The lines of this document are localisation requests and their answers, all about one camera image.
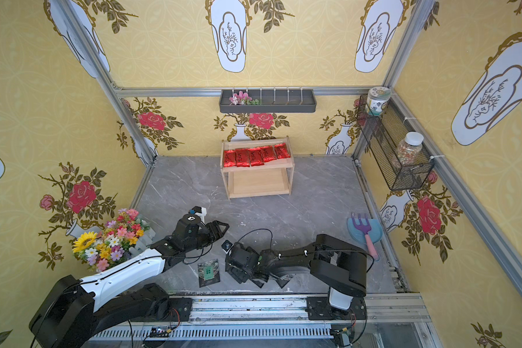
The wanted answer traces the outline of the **red tea bag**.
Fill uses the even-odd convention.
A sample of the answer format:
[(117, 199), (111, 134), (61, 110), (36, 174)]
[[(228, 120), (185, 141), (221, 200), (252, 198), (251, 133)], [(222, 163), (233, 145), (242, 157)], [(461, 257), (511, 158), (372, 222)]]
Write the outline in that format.
[(291, 157), (286, 143), (276, 144), (273, 148), (277, 159), (288, 159)]
[(249, 165), (251, 167), (257, 167), (264, 165), (264, 157), (262, 154), (262, 149), (260, 147), (250, 148), (248, 149), (249, 153)]
[(224, 168), (233, 168), (237, 166), (236, 159), (236, 151), (235, 150), (225, 150), (223, 152), (223, 167)]
[(261, 146), (260, 153), (262, 155), (262, 160), (264, 163), (277, 160), (277, 156), (273, 146)]
[(236, 149), (236, 166), (238, 168), (250, 167), (249, 149)]

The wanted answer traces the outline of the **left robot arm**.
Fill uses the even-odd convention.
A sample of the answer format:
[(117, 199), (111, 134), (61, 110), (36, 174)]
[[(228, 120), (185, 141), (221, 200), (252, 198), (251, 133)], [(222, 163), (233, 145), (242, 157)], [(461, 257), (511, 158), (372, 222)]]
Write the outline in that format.
[(227, 223), (205, 223), (197, 214), (185, 214), (174, 232), (134, 258), (95, 275), (61, 278), (39, 307), (28, 327), (41, 347), (81, 347), (92, 336), (120, 323), (168, 314), (171, 303), (160, 286), (131, 287), (154, 278), (222, 239)]

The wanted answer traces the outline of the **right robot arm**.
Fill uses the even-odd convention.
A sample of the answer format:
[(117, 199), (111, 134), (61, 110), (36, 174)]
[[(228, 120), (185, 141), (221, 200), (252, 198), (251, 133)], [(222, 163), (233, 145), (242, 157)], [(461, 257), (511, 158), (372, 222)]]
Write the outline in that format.
[(327, 234), (297, 249), (257, 252), (241, 242), (225, 241), (223, 250), (225, 270), (240, 284), (252, 281), (261, 288), (274, 280), (284, 288), (293, 276), (310, 274), (329, 286), (329, 304), (338, 310), (349, 310), (353, 298), (367, 294), (368, 261), (373, 257)]

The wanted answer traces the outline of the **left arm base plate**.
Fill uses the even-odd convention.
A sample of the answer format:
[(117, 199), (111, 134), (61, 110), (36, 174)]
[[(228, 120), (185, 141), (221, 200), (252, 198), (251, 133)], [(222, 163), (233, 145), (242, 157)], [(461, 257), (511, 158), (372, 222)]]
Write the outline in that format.
[(173, 323), (189, 320), (193, 299), (188, 297), (169, 298), (162, 300), (155, 315), (158, 321)]

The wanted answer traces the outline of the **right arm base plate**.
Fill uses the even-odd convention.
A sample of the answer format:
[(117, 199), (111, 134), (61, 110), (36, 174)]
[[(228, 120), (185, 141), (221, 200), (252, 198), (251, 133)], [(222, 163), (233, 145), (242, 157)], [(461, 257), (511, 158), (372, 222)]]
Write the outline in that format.
[(332, 307), (327, 297), (307, 297), (306, 312), (309, 320), (367, 319), (367, 307), (361, 297), (354, 297), (347, 310)]

